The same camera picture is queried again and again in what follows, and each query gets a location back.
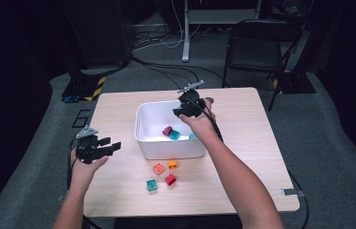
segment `table leg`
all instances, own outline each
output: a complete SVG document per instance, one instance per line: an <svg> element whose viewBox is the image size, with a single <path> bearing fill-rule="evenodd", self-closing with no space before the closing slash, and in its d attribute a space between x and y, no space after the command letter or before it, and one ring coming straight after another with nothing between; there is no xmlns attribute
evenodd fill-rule
<svg viewBox="0 0 356 229"><path fill-rule="evenodd" d="M184 0L184 46L183 46L183 56L181 61L189 61L190 52L190 37L189 37L189 3L188 0Z"/></svg>

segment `black chair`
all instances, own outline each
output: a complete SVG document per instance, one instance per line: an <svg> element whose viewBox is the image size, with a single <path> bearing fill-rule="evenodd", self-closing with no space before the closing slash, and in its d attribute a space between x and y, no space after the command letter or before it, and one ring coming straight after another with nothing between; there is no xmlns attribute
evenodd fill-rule
<svg viewBox="0 0 356 229"><path fill-rule="evenodd" d="M276 95L280 92L280 79L291 52L303 32L290 21L251 19L243 20L231 30L226 49L222 87L225 87L227 69L257 73L269 73L278 81L268 111L272 110ZM282 55L282 45L288 44Z"/></svg>

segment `person's right hand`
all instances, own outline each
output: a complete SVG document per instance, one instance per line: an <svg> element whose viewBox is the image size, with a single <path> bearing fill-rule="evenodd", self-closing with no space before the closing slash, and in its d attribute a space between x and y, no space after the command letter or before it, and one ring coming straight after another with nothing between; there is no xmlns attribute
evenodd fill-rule
<svg viewBox="0 0 356 229"><path fill-rule="evenodd" d="M204 111L216 120L216 116L211 112L211 102L208 99L204 99L204 103L206 105ZM179 118L182 122L190 126L193 133L200 139L200 141L218 137L211 120L204 113L201 113L198 117L188 117L181 114Z"/></svg>
<svg viewBox="0 0 356 229"><path fill-rule="evenodd" d="M104 165L108 159L108 156L104 156L91 164L85 164L76 158L76 149L73 149L71 152L71 163L74 162L74 165L70 190L81 192L82 195L85 195L89 189L89 185L94 179L94 173Z"/></svg>

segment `wooden tabletop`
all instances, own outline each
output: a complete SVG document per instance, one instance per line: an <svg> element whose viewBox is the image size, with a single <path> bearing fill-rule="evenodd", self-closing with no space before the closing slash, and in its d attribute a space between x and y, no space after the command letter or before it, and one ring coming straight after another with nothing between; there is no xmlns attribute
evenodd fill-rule
<svg viewBox="0 0 356 229"><path fill-rule="evenodd" d="M296 211L296 197L284 196L282 188L293 188L258 92L253 88L198 90L200 97L213 97L225 144L262 180L280 212ZM233 214L214 164L208 155L178 159L178 168L168 169L168 160L147 160L135 139L136 111L140 104L176 100L177 91L102 94L97 101L91 127L99 138L121 141L121 149L94 175L85 198L88 217L149 217ZM153 167L166 171L157 176ZM165 178L177 181L168 186ZM147 180L157 181L149 192Z"/></svg>

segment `colored block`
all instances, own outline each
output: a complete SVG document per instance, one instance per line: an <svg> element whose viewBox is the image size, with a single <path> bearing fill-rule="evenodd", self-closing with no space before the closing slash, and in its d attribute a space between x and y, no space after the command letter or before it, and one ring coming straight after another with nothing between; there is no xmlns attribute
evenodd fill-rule
<svg viewBox="0 0 356 229"><path fill-rule="evenodd" d="M178 137L180 136L180 133L177 131L172 130L171 134L169 135L169 137L173 140L178 140Z"/></svg>
<svg viewBox="0 0 356 229"><path fill-rule="evenodd" d="M196 139L197 137L195 136L195 134L193 134L193 133L191 133L190 135L189 135L189 139Z"/></svg>
<svg viewBox="0 0 356 229"><path fill-rule="evenodd" d="M165 136L169 136L172 132L172 127L171 126L168 126L167 128L163 129L162 133L165 135Z"/></svg>
<svg viewBox="0 0 356 229"><path fill-rule="evenodd" d="M173 183L175 183L175 181L177 181L177 178L173 174L170 174L168 177L165 178L165 181L168 186L171 186Z"/></svg>
<svg viewBox="0 0 356 229"><path fill-rule="evenodd" d="M178 162L175 160L169 160L168 161L168 167L169 169L177 169L178 168Z"/></svg>
<svg viewBox="0 0 356 229"><path fill-rule="evenodd" d="M157 189L157 182L154 179L147 180L148 191L155 191Z"/></svg>
<svg viewBox="0 0 356 229"><path fill-rule="evenodd" d="M163 168L163 166L158 163L154 166L153 170L159 176L165 171L165 168Z"/></svg>

